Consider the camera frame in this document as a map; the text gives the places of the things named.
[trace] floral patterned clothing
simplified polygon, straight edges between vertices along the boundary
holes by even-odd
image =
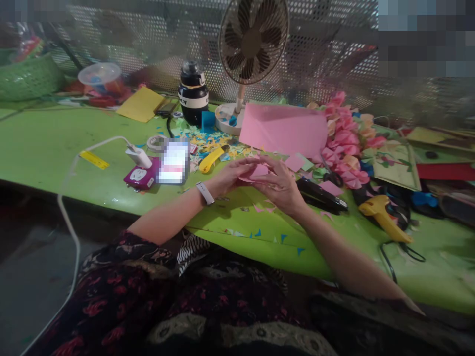
[[[71,299],[27,355],[442,355],[451,331],[397,304],[324,287],[313,324],[264,264],[213,245],[179,277],[167,250],[125,232],[88,256]]]

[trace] clear plastic container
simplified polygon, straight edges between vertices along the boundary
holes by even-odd
[[[79,72],[78,79],[101,95],[120,97],[124,92],[122,70],[114,63],[92,64]]]

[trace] woman's right hand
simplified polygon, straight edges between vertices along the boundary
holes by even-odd
[[[308,209],[300,194],[295,179],[282,161],[275,161],[269,156],[261,156],[262,163],[266,163],[273,173],[252,179],[261,183],[253,183],[253,187],[267,196],[284,213],[295,217]]]

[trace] sleeve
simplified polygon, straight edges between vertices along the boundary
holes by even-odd
[[[163,273],[170,257],[129,232],[92,253],[70,300],[27,355],[108,355],[136,345],[171,303],[173,280]]]

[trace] yellow handle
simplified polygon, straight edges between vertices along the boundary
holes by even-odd
[[[414,242],[412,237],[401,230],[391,219],[386,211],[387,204],[389,204],[389,197],[387,195],[377,195],[365,201],[358,209],[364,215],[374,217],[393,241],[405,243]]]
[[[214,161],[216,161],[223,153],[224,150],[219,147],[216,148],[209,155],[207,155],[199,164],[199,170],[201,171],[201,173],[208,173]]]

